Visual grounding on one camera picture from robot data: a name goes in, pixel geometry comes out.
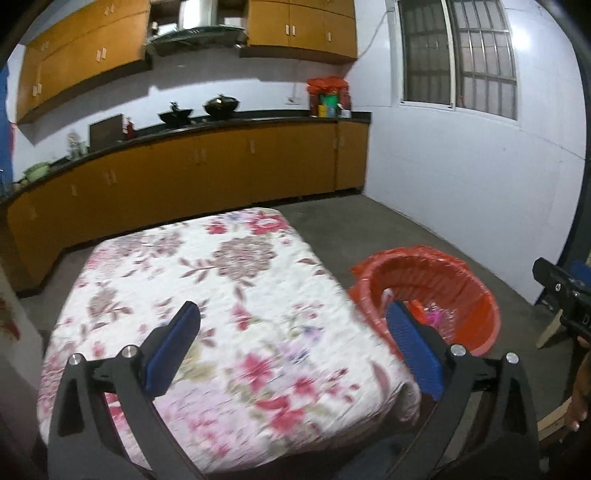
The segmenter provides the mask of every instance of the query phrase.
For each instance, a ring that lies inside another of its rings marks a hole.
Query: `gray floor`
[[[351,266],[389,248],[429,245],[465,260],[493,292],[502,316],[501,334],[490,356],[518,353],[525,366],[538,418],[562,401],[572,355],[569,340],[536,350],[535,341],[552,319],[542,307],[531,307],[487,269],[407,218],[362,195],[311,200],[277,207],[313,248],[344,288],[353,282]],[[44,291],[22,301],[41,330],[51,330],[92,248],[66,255]]]

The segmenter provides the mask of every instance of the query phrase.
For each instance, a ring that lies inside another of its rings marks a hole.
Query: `floral tablecloth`
[[[392,408],[414,420],[420,394],[339,283],[276,210],[248,209],[107,240],[89,257],[52,334],[38,419],[47,441],[68,356],[140,345],[191,300],[201,331],[154,402],[204,472],[338,446]],[[130,458],[147,468],[117,401]]]

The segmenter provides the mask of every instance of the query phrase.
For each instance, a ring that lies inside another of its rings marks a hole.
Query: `metal screw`
[[[516,353],[509,352],[508,354],[505,355],[505,358],[507,359],[507,361],[510,364],[517,365],[519,363],[519,357],[517,356]]]
[[[464,356],[466,355],[466,348],[463,345],[455,344],[450,348],[453,356]]]
[[[121,350],[121,355],[125,358],[132,358],[138,353],[138,348],[135,345],[124,346]]]
[[[82,362],[83,358],[84,357],[80,353],[73,353],[72,355],[70,355],[68,363],[70,365],[78,365],[80,362]]]

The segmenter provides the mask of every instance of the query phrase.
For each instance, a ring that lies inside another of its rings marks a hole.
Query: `black countertop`
[[[136,136],[132,140],[124,142],[117,142],[111,147],[103,148],[102,150],[91,152],[88,155],[78,160],[68,160],[62,158],[54,162],[49,170],[49,173],[43,178],[36,180],[28,185],[21,187],[18,192],[4,197],[0,200],[2,204],[9,204],[22,193],[32,190],[39,185],[51,180],[54,177],[65,173],[83,163],[104,157],[110,153],[120,150],[125,150],[139,145],[155,143],[161,140],[167,140],[173,137],[179,137],[189,133],[206,132],[212,130],[223,130],[239,127],[249,127],[261,124],[272,123],[293,123],[293,122],[307,122],[307,123],[334,123],[334,122],[357,122],[370,124],[371,112],[352,112],[351,118],[319,118],[310,116],[308,110],[255,110],[249,112],[234,112],[233,117],[229,120],[215,121],[209,115],[195,117],[191,119],[191,125],[181,128],[170,128],[166,124],[153,125],[136,131]]]

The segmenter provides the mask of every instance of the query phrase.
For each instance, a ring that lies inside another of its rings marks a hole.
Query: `blue curtain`
[[[0,168],[4,171],[2,182],[11,185],[12,175],[12,125],[6,113],[6,97],[8,94],[8,65],[0,72]]]

